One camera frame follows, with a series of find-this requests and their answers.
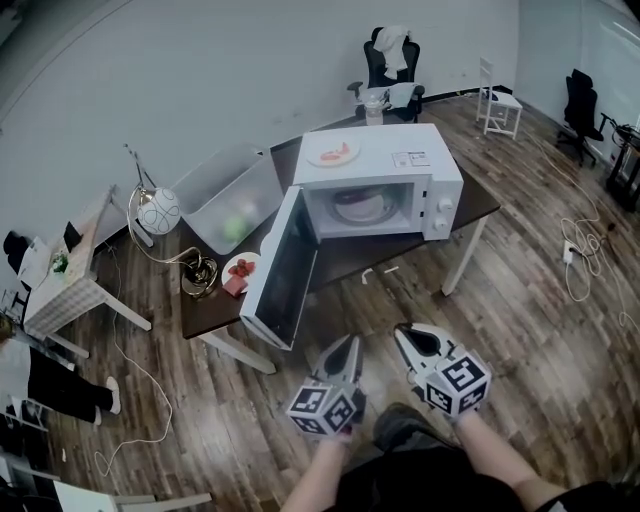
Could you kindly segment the translucent plastic storage bin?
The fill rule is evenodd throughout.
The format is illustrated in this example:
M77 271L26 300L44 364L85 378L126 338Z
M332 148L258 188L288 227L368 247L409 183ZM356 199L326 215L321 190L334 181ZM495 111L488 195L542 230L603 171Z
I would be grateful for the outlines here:
M271 152L241 143L214 153L173 187L182 218L214 252L227 255L281 205L284 194ZM223 236L224 222L244 217L249 234L238 244Z

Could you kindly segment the green round vegetable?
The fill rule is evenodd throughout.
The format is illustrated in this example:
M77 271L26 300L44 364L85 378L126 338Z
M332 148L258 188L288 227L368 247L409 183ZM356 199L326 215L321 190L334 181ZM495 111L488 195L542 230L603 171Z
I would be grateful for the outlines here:
M250 232L250 224L244 217L230 217L223 225L223 236L228 243L240 243Z

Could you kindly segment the clear glass jar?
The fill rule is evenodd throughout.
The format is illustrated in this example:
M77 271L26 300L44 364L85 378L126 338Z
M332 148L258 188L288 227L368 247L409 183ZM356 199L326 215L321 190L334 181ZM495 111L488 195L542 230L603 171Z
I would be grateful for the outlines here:
M365 107L365 119L367 126L379 126L383 124L383 113L386 101L380 97L370 96L363 101Z

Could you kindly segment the black high-back office chair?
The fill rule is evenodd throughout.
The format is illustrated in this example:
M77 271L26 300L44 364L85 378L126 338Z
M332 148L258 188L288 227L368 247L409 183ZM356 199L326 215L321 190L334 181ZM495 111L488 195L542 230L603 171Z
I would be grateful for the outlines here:
M586 140L603 142L603 127L595 127L595 109L598 95L593 88L592 79L585 73L574 69L566 77L568 103L564 109L564 121L571 133L560 131L557 135L556 146L567 145L577 152L578 164L584 163L588 156L592 163L596 158L587 147Z

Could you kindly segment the person's left forearm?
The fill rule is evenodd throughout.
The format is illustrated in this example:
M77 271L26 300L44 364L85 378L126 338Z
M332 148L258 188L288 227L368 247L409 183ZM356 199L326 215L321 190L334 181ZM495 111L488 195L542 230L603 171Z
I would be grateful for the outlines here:
M325 512L334 506L351 439L347 429L319 442L309 467L280 512Z

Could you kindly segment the white globe lamp gold base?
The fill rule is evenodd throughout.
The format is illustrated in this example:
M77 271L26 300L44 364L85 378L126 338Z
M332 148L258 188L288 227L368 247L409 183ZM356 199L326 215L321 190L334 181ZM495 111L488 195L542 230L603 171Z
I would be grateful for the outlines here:
M140 243L134 230L137 222L143 232L155 236L167 235L182 218L177 195L168 188L150 190L138 184L131 193L126 209L129 235L139 251L149 260L163 265L181 267L181 288L194 299L209 295L218 277L218 264L197 247L189 247L176 256L161 259L152 256Z

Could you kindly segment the white microwave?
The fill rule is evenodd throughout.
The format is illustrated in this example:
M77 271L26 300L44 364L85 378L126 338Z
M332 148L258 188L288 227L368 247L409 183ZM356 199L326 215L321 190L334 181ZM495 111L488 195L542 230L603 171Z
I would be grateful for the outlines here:
M352 162L318 168L303 152L314 139L348 137L361 145ZM331 196L354 188L386 186L396 213L380 224L351 226L327 211ZM240 310L246 328L288 350L297 336L322 243L330 239L416 234L424 241L449 238L463 178L432 124L360 126L310 132L302 137L292 185L261 247Z

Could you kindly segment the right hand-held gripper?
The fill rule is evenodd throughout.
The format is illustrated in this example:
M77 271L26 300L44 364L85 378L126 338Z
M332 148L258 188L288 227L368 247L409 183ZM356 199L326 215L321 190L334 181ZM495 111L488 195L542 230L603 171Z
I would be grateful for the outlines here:
M472 352L442 359L427 373L428 358L444 358L453 347L443 329L429 324L400 324L393 333L407 366L420 378L414 392L431 408L445 416L461 416L477 410L487 398L492 375Z

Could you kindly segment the white wooden chair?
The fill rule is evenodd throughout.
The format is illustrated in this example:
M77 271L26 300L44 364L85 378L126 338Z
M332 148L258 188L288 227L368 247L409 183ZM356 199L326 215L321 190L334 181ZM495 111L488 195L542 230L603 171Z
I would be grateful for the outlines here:
M495 133L516 139L519 130L523 107L510 93L498 91L493 84L494 65L484 57L480 62L480 84L476 107L476 121L482 123L484 135ZM492 103L485 98L488 89L497 93L499 103Z

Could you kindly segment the white cloth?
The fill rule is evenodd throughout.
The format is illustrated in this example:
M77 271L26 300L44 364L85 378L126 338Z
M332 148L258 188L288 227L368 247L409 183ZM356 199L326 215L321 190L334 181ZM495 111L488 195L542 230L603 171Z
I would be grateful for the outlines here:
M391 80L396 80L398 73L407 69L403 45L410 36L411 31L404 25L383 27L375 36L374 49L383 55L385 76Z

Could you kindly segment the thin black tripod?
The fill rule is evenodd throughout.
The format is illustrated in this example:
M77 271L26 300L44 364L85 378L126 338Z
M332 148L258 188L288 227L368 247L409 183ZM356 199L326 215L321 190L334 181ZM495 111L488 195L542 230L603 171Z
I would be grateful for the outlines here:
M138 155L138 152L132 149L131 146L127 143L124 143L123 147L126 149L128 154L131 156L131 158L134 161L136 172L138 175L138 184L142 188L156 189L156 185L154 181L151 179L151 177L149 176L149 174L147 173L147 171L145 170L144 165L142 164L142 161Z

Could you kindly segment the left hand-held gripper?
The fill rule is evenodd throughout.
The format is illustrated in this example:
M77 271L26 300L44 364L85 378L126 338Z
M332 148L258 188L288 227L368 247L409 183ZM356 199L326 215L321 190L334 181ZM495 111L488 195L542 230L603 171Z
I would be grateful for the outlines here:
M362 421L365 395L356 386L362 365L359 336L343 336L320 354L312 373L315 379L304 381L286 410L287 417L302 434L318 439L336 438L345 428Z

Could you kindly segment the white furniture panel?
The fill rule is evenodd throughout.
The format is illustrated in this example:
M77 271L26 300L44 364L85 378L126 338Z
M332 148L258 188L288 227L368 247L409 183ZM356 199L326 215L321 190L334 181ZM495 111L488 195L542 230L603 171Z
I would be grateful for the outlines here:
M171 512L209 503L209 493L169 500L157 500L154 495L113 496L54 481L54 488L63 512Z

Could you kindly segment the glass microwave turntable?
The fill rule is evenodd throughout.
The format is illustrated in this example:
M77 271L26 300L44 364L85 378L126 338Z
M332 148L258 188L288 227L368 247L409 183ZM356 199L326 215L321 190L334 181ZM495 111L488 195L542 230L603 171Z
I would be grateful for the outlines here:
M386 186L374 186L374 187L363 187L363 188L354 188L354 189L346 189L346 190L356 190L356 189L369 189L371 192L377 192L377 195L381 195L385 198L385 200L388 202L388 204L391 206L391 211L382 219L381 222L378 223L369 223L369 224L354 224L354 223L350 223L350 222L344 222L341 218L339 218L334 211L334 194L331 196L331 199L329 200L328 204L327 204L327 211L329 213L329 215L334 218L336 221L342 222L344 224L347 225L351 225L351 226L371 226L371 225L375 225L375 224L380 224L382 222L385 222L386 220L388 220L389 218L391 218L397 211L398 209L398 201L396 199L396 195L392 192L390 187L386 187Z

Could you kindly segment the black metal stand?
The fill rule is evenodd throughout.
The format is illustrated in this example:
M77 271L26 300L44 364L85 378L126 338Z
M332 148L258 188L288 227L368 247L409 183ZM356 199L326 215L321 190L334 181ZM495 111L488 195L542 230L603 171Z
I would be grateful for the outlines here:
M640 127L618 124L604 113L601 116L600 128L611 126L614 145L606 189L624 210L636 212L640 208Z

